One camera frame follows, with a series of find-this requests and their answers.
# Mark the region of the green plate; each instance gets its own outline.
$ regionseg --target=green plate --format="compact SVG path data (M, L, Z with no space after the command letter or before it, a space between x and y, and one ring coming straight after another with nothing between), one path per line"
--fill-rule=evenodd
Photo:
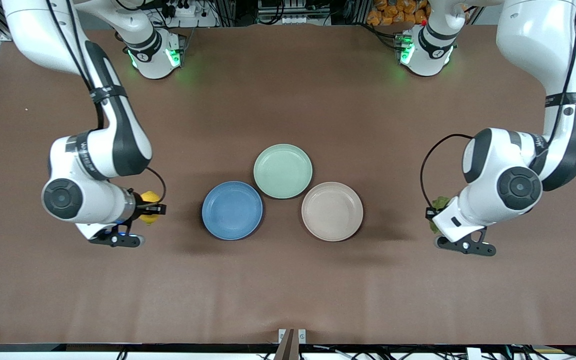
M299 195L313 178L313 164L297 146L280 143L262 151L254 162L254 182L271 198Z

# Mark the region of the plate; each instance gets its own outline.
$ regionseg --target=plate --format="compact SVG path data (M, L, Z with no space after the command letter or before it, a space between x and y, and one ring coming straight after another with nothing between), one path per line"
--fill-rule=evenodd
M264 212L261 196L250 185L228 181L215 186L206 195L201 218L210 234L222 240L239 240L259 225Z
M254 182L271 198L294 198L308 187L311 178L311 159L301 148L287 143L266 148L254 162Z
M350 187L340 182L323 182L306 194L301 217L314 236L340 242L357 232L364 219L364 207Z

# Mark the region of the beige plate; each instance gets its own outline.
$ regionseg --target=beige plate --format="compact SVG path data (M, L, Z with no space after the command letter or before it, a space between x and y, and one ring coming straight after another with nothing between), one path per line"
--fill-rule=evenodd
M340 242L357 232L364 219L364 207L350 187L340 182L323 182L306 194L301 217L314 236Z

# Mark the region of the brown table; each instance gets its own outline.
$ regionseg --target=brown table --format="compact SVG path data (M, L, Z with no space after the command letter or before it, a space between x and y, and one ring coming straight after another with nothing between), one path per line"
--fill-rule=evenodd
M168 214L136 233L141 248L89 244L41 207L54 139L96 123L82 81L0 50L0 343L263 343L304 328L313 343L576 344L576 179L525 216L491 227L494 257L433 246L419 166L450 133L493 126L540 133L544 91L466 27L437 76L411 75L358 27L200 29L185 68L143 78L112 32L110 55L166 179ZM365 219L341 243L300 221L303 196L263 197L258 230L220 241L204 196L253 183L267 146L304 149L311 187L342 182ZM432 198L465 185L466 142L427 166ZM150 173L117 179L161 192Z

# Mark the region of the blue plate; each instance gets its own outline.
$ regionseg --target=blue plate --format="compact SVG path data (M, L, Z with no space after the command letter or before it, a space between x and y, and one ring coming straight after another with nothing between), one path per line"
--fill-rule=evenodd
M222 240L247 237L259 225L264 206L258 192L240 181L215 186L206 195L201 218L210 234Z

